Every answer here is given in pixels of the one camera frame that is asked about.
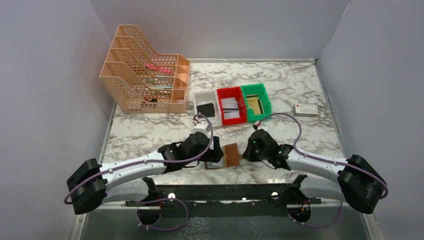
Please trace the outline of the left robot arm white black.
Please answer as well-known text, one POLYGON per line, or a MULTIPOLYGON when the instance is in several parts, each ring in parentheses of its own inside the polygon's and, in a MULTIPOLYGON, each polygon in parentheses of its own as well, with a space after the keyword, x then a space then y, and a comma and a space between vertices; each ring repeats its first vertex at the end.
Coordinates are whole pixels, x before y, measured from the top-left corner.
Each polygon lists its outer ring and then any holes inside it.
POLYGON ((219 137, 196 132, 184 141, 122 162, 98 163, 91 158, 67 179, 69 192, 63 202, 81 215, 108 202, 141 201, 152 193, 146 177, 176 172, 192 162, 218 163, 223 157, 219 137))

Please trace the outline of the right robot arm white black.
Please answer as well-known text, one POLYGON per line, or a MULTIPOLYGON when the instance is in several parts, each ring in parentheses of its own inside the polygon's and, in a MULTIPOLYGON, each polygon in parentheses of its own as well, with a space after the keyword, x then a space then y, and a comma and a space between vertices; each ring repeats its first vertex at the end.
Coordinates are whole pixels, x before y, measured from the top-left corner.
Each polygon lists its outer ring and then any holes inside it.
POLYGON ((249 162, 267 161, 275 169, 307 174, 299 190, 307 198, 326 198, 348 203, 355 210, 371 214, 386 193, 386 181, 360 155, 326 157, 278 144, 265 130, 248 138, 242 157, 249 162))

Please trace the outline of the brown leather card holder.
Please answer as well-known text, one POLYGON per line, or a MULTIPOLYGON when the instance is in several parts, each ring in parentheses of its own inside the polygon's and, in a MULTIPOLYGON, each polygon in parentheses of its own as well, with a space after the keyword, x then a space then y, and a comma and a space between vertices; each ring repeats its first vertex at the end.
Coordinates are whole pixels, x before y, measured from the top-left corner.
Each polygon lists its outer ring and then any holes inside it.
POLYGON ((237 143, 227 144, 221 147, 223 156, 220 158, 220 161, 207 162, 204 164, 206 170, 212 169, 225 169, 230 167, 237 167, 240 165, 240 159, 242 155, 239 153, 237 143))

